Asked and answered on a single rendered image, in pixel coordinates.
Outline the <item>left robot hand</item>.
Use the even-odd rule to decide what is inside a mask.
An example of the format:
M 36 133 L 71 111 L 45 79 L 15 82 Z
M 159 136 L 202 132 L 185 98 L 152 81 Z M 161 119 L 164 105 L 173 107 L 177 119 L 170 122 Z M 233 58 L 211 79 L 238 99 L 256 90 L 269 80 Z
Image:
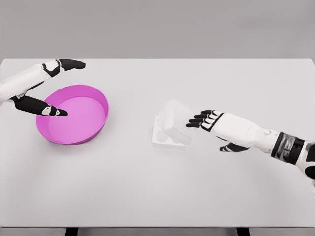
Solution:
M 26 93 L 61 72 L 84 69 L 86 64 L 73 59 L 55 59 L 18 72 L 0 82 L 0 105 L 13 102 L 17 110 L 39 116 L 66 117 L 68 112 L 45 101 L 29 97 Z

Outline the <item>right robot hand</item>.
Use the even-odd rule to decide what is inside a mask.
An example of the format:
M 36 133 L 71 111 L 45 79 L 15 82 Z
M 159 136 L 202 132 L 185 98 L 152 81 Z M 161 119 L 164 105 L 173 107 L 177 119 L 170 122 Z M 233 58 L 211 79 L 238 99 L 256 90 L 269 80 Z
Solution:
M 204 110 L 195 115 L 186 124 L 186 127 L 201 128 L 219 139 L 228 142 L 220 147 L 221 152 L 242 152 L 254 146 L 262 128 L 257 124 L 217 110 Z

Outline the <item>clear plastic egg box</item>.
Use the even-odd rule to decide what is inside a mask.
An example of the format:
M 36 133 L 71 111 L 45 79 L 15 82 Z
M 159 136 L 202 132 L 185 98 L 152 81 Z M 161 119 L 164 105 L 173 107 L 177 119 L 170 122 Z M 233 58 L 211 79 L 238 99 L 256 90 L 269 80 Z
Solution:
M 152 146 L 154 149 L 185 151 L 195 135 L 186 124 L 193 112 L 176 100 L 165 103 L 163 110 L 155 116 Z

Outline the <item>pink round bowl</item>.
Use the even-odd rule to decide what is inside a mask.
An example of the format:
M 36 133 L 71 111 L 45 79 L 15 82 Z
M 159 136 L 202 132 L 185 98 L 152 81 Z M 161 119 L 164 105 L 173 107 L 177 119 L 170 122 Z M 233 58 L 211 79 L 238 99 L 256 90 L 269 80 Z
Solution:
M 67 111 L 67 116 L 37 116 L 36 126 L 47 140 L 63 145 L 76 145 L 94 138 L 109 115 L 109 103 L 98 89 L 72 85 L 49 95 L 45 102 Z

